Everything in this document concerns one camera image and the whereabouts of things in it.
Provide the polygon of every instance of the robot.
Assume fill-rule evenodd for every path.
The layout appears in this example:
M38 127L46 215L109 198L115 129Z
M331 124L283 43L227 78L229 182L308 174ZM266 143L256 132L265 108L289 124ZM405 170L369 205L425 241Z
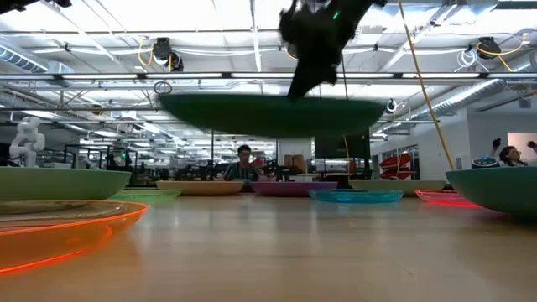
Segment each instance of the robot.
M298 0L280 13L282 40L298 52L298 65L288 97L293 102L323 82L336 84L336 68L349 39L366 11L374 4L383 8L386 0L328 0L316 12L307 3L297 12Z
M24 155L24 166L35 167L36 151L44 149L44 135L38 132L41 120L37 117L25 117L23 122L17 125L17 136L9 147L9 156L12 159ZM23 147L19 146L24 140L28 141Z

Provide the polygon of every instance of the table surface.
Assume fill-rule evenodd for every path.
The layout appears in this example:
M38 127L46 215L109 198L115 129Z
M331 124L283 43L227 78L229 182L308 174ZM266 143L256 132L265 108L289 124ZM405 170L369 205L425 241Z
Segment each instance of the table surface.
M536 234L416 199L180 197L93 253L0 275L0 300L533 302Z

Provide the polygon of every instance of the teal bowl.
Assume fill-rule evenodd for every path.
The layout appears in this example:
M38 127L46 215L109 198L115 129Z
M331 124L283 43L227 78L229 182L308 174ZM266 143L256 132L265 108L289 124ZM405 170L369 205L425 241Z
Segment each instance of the teal bowl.
M537 216L537 167L502 167L446 172L455 190L484 208Z
M0 167L0 201L105 200L130 177L106 170Z

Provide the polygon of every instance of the red translucent bowl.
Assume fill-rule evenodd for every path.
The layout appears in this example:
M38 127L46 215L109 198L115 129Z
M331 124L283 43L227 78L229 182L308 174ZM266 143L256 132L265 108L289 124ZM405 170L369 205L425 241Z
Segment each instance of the red translucent bowl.
M0 273L89 252L132 227L148 208L126 201L73 200L62 201L65 208L57 211L58 201L39 201L36 207L51 211L38 213L31 202L24 202L24 213L0 217ZM3 207L8 203L18 211L12 201Z
M455 190L416 190L415 193L421 200L437 205L478 207Z
M337 182L259 181L253 182L252 188L263 196L309 197L310 190L334 190L337 188Z

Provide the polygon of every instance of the ceiling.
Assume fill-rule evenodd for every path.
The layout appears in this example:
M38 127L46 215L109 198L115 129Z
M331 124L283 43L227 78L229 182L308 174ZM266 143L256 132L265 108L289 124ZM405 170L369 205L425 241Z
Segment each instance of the ceiling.
M170 38L170 44L185 64L184 72L292 72L296 61L281 48L277 32L279 12L287 9L290 0L71 0L72 6L62 8L60 14L50 9L50 4L37 2L28 5L24 12L12 11L0 16L0 44L9 44L38 62L61 62L75 73L154 73L167 72L165 66L150 59L150 45L161 37ZM513 9L497 10L498 1L480 1L460 10L449 10L438 26L428 26L431 18L442 7L442 1L404 1L405 17L414 35L414 46L420 68L424 72L463 72L482 69L494 70L502 65L498 59L482 60L463 56L468 45L475 45L482 36L492 36L502 51L518 49L503 58L513 58L533 49L537 39L535 11ZM255 14L252 15L252 4ZM398 52L407 42L399 6L390 2L384 10L371 8L360 23L357 37L350 41L344 51L345 72L414 72L414 61L407 49ZM4 73L22 74L25 71L0 62ZM127 81L103 81L119 85ZM99 85L99 82L74 81L75 84ZM259 85L224 80L183 80L174 82L176 91L198 90L220 93L248 92L286 94L290 81L262 82ZM10 85L60 104L60 87L33 81L12 81ZM336 86L323 85L311 94L345 97L346 89L352 98L374 98L387 102L390 98L404 103L404 110L421 107L424 98L417 83L412 85L379 85L374 83L351 83L347 87L340 81ZM454 83L428 85L431 95L441 95L455 86ZM105 91L64 89L64 102L69 106L89 107L146 107L154 104L154 92L149 88L135 86ZM494 111L509 108L504 105ZM111 121L109 114L101 116L90 112L69 112L63 119ZM133 118L140 121L170 120L163 112L137 112ZM98 127L81 124L80 129L69 128L83 136L86 130ZM155 127L171 136L170 142L194 141L209 138L188 125L158 124ZM106 130L117 133L126 131L129 138L163 138L162 133L153 135L148 129L133 129L128 124L111 125ZM90 133L89 138L105 138ZM240 137L222 137L232 143ZM245 138L243 141L259 142L259 150L274 152L271 139ZM235 144L224 146L232 148Z

